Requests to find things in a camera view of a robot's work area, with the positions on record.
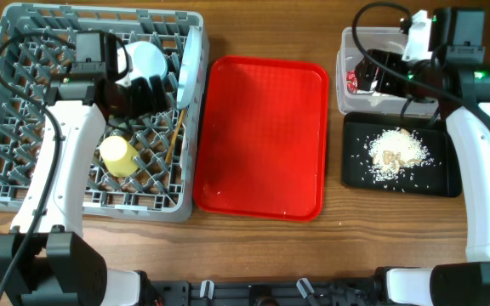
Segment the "light blue bowl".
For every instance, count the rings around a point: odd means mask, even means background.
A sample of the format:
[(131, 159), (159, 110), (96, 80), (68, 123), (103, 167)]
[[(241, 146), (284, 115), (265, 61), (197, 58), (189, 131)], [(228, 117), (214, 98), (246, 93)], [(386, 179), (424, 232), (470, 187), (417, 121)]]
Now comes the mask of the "light blue bowl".
[(163, 81), (168, 74), (168, 63), (163, 52), (153, 43), (138, 41), (128, 44), (129, 68), (127, 75), (117, 84), (129, 87), (132, 81), (144, 78), (149, 81), (158, 76)]

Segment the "wooden chopstick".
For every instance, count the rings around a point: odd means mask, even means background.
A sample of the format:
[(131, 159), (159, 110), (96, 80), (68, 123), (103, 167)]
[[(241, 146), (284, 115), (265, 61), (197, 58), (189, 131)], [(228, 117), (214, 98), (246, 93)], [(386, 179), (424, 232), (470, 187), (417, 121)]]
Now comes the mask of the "wooden chopstick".
[(173, 153), (174, 153), (174, 147), (176, 145), (176, 142), (177, 142), (177, 138), (179, 136), (179, 131), (180, 131), (180, 128), (182, 126), (182, 123), (184, 121), (184, 118), (185, 118), (185, 114), (186, 114), (186, 109), (183, 109), (180, 114), (179, 114), (179, 119), (177, 121), (177, 125), (174, 129), (174, 133), (173, 133), (173, 136), (171, 138), (171, 143), (170, 143), (170, 146), (169, 146), (169, 149), (168, 149), (168, 153), (165, 157), (165, 162), (166, 164), (171, 164), (171, 161), (172, 161), (172, 156), (173, 156)]

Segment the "light blue plate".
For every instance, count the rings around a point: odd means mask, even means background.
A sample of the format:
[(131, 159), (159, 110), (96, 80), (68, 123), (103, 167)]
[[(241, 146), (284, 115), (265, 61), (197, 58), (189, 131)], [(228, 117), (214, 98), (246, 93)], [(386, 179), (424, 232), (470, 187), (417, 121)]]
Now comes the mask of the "light blue plate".
[(186, 108), (193, 100), (202, 57), (202, 34), (198, 26), (188, 32), (179, 70), (176, 106)]

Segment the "yellow cup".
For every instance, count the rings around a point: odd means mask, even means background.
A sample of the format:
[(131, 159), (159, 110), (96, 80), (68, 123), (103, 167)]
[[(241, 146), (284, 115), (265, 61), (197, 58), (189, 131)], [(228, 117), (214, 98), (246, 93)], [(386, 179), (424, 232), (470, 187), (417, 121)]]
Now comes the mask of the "yellow cup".
[(134, 161), (138, 151), (121, 136), (110, 136), (100, 144), (100, 156), (108, 172), (119, 178), (127, 177), (139, 168)]

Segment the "red snack wrapper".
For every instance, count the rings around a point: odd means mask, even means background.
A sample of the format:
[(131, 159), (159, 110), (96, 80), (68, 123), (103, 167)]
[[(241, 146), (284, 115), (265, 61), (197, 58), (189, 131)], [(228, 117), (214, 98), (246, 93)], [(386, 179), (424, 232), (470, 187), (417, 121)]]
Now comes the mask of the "red snack wrapper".
[(358, 81), (354, 70), (346, 73), (346, 87), (351, 94), (358, 91)]

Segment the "rice and food scraps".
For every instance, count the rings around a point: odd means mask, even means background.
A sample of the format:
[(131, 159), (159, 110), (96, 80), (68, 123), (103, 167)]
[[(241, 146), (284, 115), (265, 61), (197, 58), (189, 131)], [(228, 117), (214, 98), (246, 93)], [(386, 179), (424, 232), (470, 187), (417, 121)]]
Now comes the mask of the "rice and food scraps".
[(436, 165), (436, 159), (417, 130), (382, 128), (356, 139), (357, 153), (350, 154), (353, 181), (384, 190), (399, 190), (400, 183), (417, 187), (416, 171)]

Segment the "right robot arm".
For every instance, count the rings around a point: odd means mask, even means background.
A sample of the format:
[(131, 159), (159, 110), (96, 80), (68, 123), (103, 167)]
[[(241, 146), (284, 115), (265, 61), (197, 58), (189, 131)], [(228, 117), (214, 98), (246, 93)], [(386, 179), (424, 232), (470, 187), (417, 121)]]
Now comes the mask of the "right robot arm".
[(490, 65), (480, 8), (437, 8), (421, 41), (430, 50), (422, 71), (391, 75), (413, 97), (433, 98), (459, 161), (467, 214), (464, 263), (431, 269), (386, 267), (374, 277), (378, 303), (490, 305)]

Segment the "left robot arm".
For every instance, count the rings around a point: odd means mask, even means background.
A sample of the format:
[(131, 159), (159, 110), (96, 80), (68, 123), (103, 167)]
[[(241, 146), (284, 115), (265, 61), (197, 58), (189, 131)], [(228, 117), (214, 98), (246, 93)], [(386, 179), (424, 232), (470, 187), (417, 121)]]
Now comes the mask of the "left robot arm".
[(120, 81), (128, 67), (121, 38), (81, 31), (66, 73), (52, 75), (42, 100), (44, 134), (32, 180), (10, 230), (0, 234), (0, 301), (14, 305), (161, 305), (140, 270), (107, 267), (83, 239), (83, 197), (94, 151), (111, 116), (134, 107)]

